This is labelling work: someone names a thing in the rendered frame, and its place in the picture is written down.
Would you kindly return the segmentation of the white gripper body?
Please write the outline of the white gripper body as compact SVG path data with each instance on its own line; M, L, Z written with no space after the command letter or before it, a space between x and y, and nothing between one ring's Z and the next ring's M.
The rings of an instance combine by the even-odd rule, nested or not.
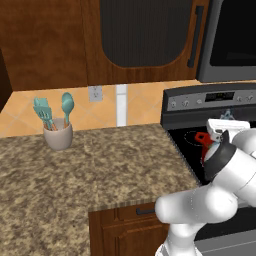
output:
M207 121L207 131L212 133L223 133L226 130L244 130L249 129L250 123L247 121L209 119Z

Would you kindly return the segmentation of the white utensil holder pot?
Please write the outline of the white utensil holder pot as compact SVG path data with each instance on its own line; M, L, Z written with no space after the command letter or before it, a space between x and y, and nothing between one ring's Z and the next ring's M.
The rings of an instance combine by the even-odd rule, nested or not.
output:
M69 148L72 144L73 139L72 124L69 124L67 127L64 127L63 118L54 118L53 122L57 130L50 131L44 129L44 138L46 140L46 143L51 149L55 151L61 151Z

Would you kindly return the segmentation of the teal slotted spatula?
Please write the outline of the teal slotted spatula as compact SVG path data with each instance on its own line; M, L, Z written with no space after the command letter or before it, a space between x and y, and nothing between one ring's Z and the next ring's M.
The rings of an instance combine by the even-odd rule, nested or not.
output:
M41 114L42 114L43 120L47 123L48 129L56 131L57 128L56 128L56 126L53 122L53 119L52 119L52 110L51 110L51 108L50 107L42 107L41 108Z

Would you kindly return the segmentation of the black stove with silver panel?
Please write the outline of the black stove with silver panel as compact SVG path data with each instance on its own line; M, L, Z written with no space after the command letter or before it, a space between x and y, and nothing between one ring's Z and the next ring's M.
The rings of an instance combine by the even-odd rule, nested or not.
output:
M256 84L167 89L161 125L199 186L157 199L155 256L256 256Z

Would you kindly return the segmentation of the silver microwave oven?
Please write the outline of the silver microwave oven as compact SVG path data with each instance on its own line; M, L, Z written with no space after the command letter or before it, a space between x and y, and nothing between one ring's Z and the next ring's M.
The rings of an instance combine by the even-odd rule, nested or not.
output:
M210 0L197 79L256 80L256 0Z

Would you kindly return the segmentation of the wooden cupboard door dark glass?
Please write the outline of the wooden cupboard door dark glass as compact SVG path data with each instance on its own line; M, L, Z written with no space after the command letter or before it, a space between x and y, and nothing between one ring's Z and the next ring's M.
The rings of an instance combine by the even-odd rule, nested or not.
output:
M129 84L196 78L210 0L81 0L87 81ZM204 12L194 67L187 66Z

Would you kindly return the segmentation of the wooden drawer front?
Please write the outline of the wooden drawer front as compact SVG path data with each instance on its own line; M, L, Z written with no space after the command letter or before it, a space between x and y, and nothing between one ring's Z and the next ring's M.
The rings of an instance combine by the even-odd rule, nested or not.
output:
M138 205L116 208L114 210L114 220L115 221L133 221L133 220L156 217L155 213L145 214L145 215L137 215L136 208L140 208L141 210L155 209L155 203L152 202L152 203L138 204Z

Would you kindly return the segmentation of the wooden base cupboard door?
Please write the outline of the wooden base cupboard door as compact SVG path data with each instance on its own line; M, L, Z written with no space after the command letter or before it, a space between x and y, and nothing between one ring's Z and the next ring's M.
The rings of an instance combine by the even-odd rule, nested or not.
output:
M154 221L103 227L104 256L155 256L168 226Z

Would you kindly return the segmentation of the teal spoon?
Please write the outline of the teal spoon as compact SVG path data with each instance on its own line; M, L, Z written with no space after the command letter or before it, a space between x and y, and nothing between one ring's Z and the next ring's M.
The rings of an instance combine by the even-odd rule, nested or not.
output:
M69 114L74 108L74 100L69 92L62 95L62 110L64 112L64 127L69 125Z

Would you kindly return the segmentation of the plain wooden cupboard door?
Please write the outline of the plain wooden cupboard door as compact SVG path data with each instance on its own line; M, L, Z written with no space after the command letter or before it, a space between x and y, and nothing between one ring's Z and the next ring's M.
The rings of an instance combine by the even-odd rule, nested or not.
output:
M0 0L0 49L15 91L86 86L81 0Z

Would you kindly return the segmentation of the grey wall socket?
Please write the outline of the grey wall socket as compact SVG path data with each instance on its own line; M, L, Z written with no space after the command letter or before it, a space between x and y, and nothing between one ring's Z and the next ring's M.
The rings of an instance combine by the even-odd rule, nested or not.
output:
M89 86L88 94L90 102L101 102L103 99L101 86Z

